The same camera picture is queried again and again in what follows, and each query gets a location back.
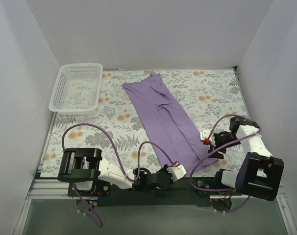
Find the purple t shirt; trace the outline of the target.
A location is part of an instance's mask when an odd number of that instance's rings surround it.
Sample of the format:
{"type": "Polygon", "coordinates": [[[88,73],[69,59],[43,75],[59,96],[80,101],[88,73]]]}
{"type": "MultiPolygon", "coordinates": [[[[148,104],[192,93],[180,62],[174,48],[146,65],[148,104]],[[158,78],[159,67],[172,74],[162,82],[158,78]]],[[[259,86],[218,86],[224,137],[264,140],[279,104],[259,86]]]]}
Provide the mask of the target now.
{"type": "Polygon", "coordinates": [[[161,165],[178,161],[187,173],[197,163],[200,171],[217,162],[208,158],[209,147],[200,140],[199,130],[174,98],[159,74],[140,82],[123,83],[161,165]]]}

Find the white plastic mesh basket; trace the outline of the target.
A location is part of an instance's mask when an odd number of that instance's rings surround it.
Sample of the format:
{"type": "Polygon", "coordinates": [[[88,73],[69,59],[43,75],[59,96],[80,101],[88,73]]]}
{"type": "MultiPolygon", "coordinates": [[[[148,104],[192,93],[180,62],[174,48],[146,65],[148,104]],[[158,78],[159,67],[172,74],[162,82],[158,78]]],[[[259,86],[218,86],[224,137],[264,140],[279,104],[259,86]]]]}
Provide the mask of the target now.
{"type": "Polygon", "coordinates": [[[92,115],[98,105],[103,66],[99,63],[60,67],[49,110],[63,115],[92,115]]]}

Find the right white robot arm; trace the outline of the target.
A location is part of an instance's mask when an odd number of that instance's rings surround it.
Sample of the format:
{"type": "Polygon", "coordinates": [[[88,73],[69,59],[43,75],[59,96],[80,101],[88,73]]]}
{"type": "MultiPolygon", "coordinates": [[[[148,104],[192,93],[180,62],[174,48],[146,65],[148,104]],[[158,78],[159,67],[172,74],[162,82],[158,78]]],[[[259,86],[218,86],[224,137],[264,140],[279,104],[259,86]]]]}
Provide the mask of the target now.
{"type": "Polygon", "coordinates": [[[223,159],[227,148],[241,145],[245,154],[238,171],[220,169],[215,174],[214,191],[226,194],[230,189],[237,193],[267,201],[273,201],[278,193],[284,162],[272,155],[261,139],[261,127],[254,121],[233,116],[229,130],[214,133],[206,130],[200,133],[203,144],[210,147],[211,158],[223,159]]]}

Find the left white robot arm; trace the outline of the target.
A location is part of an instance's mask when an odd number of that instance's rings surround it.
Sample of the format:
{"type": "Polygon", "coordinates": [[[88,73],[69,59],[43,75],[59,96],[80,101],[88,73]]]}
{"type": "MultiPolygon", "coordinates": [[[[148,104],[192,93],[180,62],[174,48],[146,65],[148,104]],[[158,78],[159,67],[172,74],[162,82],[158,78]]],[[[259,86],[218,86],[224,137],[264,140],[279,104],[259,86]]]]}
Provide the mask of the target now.
{"type": "Polygon", "coordinates": [[[118,165],[110,163],[102,157],[98,148],[67,148],[63,152],[57,180],[75,185],[77,190],[86,196],[92,195],[97,188],[97,182],[107,182],[120,189],[149,192],[153,189],[164,189],[173,183],[172,175],[165,165],[157,173],[151,173],[146,168],[128,170],[132,182],[123,174],[118,165]]]}

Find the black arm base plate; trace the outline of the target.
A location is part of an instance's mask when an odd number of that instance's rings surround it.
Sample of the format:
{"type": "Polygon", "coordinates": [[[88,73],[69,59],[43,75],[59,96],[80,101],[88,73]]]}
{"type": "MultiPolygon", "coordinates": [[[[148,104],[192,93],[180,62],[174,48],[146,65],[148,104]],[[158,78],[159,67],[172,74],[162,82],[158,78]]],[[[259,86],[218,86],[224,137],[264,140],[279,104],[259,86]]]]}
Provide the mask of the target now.
{"type": "Polygon", "coordinates": [[[238,193],[203,192],[194,189],[189,178],[183,178],[166,189],[154,189],[139,192],[132,189],[120,189],[116,185],[97,180],[90,190],[80,190],[92,207],[109,206],[160,206],[160,205],[196,205],[223,211],[231,210],[232,200],[238,193]]]}

